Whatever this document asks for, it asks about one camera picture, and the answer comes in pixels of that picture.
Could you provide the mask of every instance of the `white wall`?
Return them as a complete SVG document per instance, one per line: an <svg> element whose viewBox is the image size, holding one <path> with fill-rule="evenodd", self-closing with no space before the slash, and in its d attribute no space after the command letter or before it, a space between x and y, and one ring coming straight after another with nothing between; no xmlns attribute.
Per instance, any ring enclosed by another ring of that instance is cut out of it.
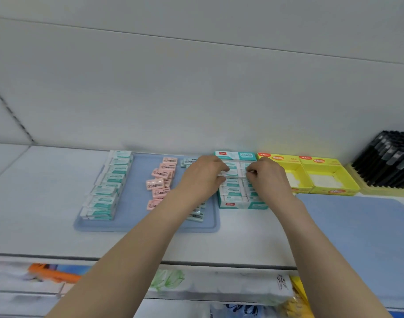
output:
<svg viewBox="0 0 404 318"><path fill-rule="evenodd" d="M404 130L404 65L0 19L0 92L39 144L348 161Z"/></svg>
<svg viewBox="0 0 404 318"><path fill-rule="evenodd" d="M0 143L30 144L0 101Z"/></svg>
<svg viewBox="0 0 404 318"><path fill-rule="evenodd" d="M0 0L0 17L404 63L404 0Z"/></svg>

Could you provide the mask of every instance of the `orange object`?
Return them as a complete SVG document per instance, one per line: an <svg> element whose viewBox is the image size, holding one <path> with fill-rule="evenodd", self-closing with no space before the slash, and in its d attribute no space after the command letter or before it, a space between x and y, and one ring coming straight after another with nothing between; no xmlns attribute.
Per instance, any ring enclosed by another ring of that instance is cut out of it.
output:
<svg viewBox="0 0 404 318"><path fill-rule="evenodd" d="M49 265L43 263L33 263L28 271L37 275L41 279L49 279L54 282L67 282L67 283L77 283L81 276L78 274L65 273L56 270L49 269Z"/></svg>

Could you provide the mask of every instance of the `person's left hand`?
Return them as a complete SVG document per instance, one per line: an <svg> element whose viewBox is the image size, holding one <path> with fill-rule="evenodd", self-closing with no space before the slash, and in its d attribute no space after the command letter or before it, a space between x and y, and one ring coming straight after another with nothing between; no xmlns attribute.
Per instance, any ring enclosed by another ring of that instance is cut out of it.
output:
<svg viewBox="0 0 404 318"><path fill-rule="evenodd" d="M196 207L214 194L226 180L224 176L218 174L229 170L230 168L217 156L201 156L184 172L175 190L186 196L186 199L192 199Z"/></svg>

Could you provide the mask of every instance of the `forearm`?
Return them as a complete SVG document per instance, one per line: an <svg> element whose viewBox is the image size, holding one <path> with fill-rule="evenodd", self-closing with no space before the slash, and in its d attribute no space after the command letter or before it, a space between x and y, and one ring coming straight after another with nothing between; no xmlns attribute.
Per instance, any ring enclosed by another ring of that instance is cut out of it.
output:
<svg viewBox="0 0 404 318"><path fill-rule="evenodd" d="M316 318L390 317L343 256L294 198L274 213L284 228Z"/></svg>
<svg viewBox="0 0 404 318"><path fill-rule="evenodd" d="M172 190L80 279L47 317L132 317L174 233L195 207L191 201L180 198Z"/></svg>

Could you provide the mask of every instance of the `bundle of black pens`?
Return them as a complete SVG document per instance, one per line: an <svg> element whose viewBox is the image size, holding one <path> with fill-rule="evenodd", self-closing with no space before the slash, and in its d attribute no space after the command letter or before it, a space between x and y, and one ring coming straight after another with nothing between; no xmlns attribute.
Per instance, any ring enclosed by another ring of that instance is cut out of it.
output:
<svg viewBox="0 0 404 318"><path fill-rule="evenodd" d="M352 167L368 186L404 188L404 132L379 133Z"/></svg>

